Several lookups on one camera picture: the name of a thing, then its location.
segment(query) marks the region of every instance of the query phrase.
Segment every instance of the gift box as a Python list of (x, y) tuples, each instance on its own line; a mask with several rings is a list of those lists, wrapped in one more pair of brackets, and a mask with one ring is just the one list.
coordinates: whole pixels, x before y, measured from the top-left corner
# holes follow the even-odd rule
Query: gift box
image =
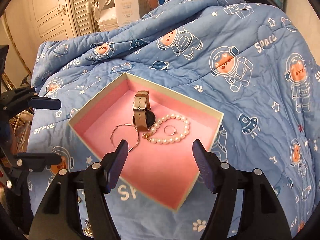
[[(138, 134), (133, 126), (120, 126), (114, 131), (118, 125), (132, 124), (132, 103), (140, 90), (149, 91), (151, 111), (156, 119), (167, 114), (186, 117), (190, 122), (188, 135), (179, 142), (153, 144), (143, 138), (143, 132)], [(192, 143), (200, 139), (206, 150), (210, 151), (222, 118), (222, 112), (194, 99), (123, 73), (87, 102), (70, 119), (69, 125), (99, 160), (113, 152), (122, 139), (128, 142), (129, 148), (133, 147), (139, 136), (140, 142), (129, 152), (120, 178), (148, 198), (177, 211), (199, 176)], [(174, 136), (177, 136), (183, 132), (185, 124), (170, 118), (160, 124), (153, 136), (169, 138), (164, 133), (167, 125), (176, 128)], [(115, 147), (111, 143), (112, 133)]]

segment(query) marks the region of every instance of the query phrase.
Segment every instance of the blue blanket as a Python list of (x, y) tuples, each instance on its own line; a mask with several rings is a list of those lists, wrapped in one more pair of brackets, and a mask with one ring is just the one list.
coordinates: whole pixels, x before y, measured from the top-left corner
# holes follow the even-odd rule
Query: blue blanket
[[(56, 152), (63, 163), (30, 174), (34, 212), (58, 169), (98, 161), (68, 120), (125, 72), (222, 111), (212, 152), (236, 169), (262, 169), (297, 234), (320, 200), (320, 67), (284, 12), (244, 0), (170, 0), (125, 27), (40, 46), (32, 85), (62, 107), (36, 110), (28, 151)], [(199, 177), (177, 213), (121, 180), (106, 199), (122, 239), (195, 240), (215, 195)], [(241, 203), (239, 190), (229, 236)]]

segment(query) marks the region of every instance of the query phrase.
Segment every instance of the gold jewelry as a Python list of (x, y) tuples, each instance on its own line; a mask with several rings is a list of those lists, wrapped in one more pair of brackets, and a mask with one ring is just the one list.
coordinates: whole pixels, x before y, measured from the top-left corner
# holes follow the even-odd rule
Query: gold jewelry
[(110, 141), (111, 141), (111, 144), (112, 144), (112, 146), (116, 149), (116, 146), (114, 145), (114, 143), (113, 143), (113, 133), (120, 127), (120, 126), (123, 126), (123, 125), (126, 125), (126, 126), (132, 126), (132, 127), (134, 127), (135, 128), (135, 130), (136, 130), (136, 132), (138, 133), (138, 140), (137, 140), (137, 144), (135, 145), (135, 146), (133, 146), (133, 147), (131, 147), (130, 149), (129, 149), (129, 151), (128, 152), (130, 152), (130, 151), (132, 151), (135, 147), (137, 147), (138, 146), (138, 144), (139, 144), (139, 131), (137, 130), (137, 128), (133, 125), (133, 124), (130, 124), (130, 123), (124, 123), (124, 124), (119, 124), (119, 125), (117, 125), (116, 126), (116, 128), (114, 128), (113, 129), (113, 131), (112, 131), (112, 133), (111, 133), (111, 136), (110, 136)]

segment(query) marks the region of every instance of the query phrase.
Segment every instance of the watch strap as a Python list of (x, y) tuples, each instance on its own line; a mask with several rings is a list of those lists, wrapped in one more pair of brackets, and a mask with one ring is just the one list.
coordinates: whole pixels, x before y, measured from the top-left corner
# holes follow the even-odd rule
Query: watch strap
[(147, 131), (146, 111), (150, 110), (149, 91), (138, 91), (133, 101), (134, 120), (138, 131)]

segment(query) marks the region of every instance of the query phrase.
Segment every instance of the wall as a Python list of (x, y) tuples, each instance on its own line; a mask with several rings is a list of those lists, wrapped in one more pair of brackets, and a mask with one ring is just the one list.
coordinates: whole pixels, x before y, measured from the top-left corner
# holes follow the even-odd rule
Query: wall
[(12, 38), (30, 71), (36, 61), (38, 46), (32, 44), (32, 32), (30, 18), (24, 10), (21, 2), (26, 0), (11, 0), (5, 9), (7, 22), (10, 28)]
[(6, 32), (4, 19), (1, 16), (0, 21), (0, 44), (8, 44), (9, 51), (5, 61), (5, 73), (8, 75), (8, 78), (13, 83), (15, 87), (20, 87), (21, 81), (24, 77), (28, 75), (28, 72), (25, 70), (23, 64), (20, 61), (18, 54), (16, 53), (9, 36)]
[(308, 0), (288, 0), (287, 15), (306, 40), (313, 57), (320, 65), (320, 19)]

